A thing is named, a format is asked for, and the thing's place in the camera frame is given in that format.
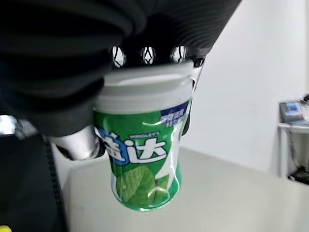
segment white wall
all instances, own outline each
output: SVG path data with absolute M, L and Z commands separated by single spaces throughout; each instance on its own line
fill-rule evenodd
M 206 58 L 183 146 L 278 173 L 278 101 L 306 85 L 305 1 L 242 1 Z
M 306 1 L 306 41 L 309 40 L 309 1 Z M 306 43 L 306 92 L 309 93 L 309 43 Z

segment black cable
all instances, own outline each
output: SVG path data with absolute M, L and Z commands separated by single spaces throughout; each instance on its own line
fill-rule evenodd
M 300 170 L 300 169 L 302 169 L 302 166 L 299 166 L 297 164 L 298 161 L 295 158 L 298 155 L 297 155 L 297 151 L 296 151 L 295 145 L 294 145 L 293 125 L 292 124 L 289 124 L 289 127 L 286 129 L 286 134 L 288 135 L 288 139 L 289 139 L 289 148 L 290 148 L 291 160 L 292 160 L 294 166 L 297 168 L 297 170 Z

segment table surface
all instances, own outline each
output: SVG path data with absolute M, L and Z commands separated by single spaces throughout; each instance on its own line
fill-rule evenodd
M 185 148 L 180 165 L 180 193 L 152 212 L 127 209 L 115 199 L 108 161 L 72 170 L 70 231 L 309 231 L 309 187 Z

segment electronic device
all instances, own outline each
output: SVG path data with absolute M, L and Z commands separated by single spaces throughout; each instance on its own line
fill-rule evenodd
M 283 123 L 292 125 L 309 126 L 309 121 L 304 119 L 303 112 L 301 110 L 300 102 L 281 102 L 279 104 L 281 120 Z

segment extra chewing gum bottle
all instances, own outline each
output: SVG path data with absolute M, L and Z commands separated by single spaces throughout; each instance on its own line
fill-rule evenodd
M 124 206 L 149 211 L 180 190 L 179 141 L 192 97 L 193 63 L 119 69 L 104 77 L 94 111 Z

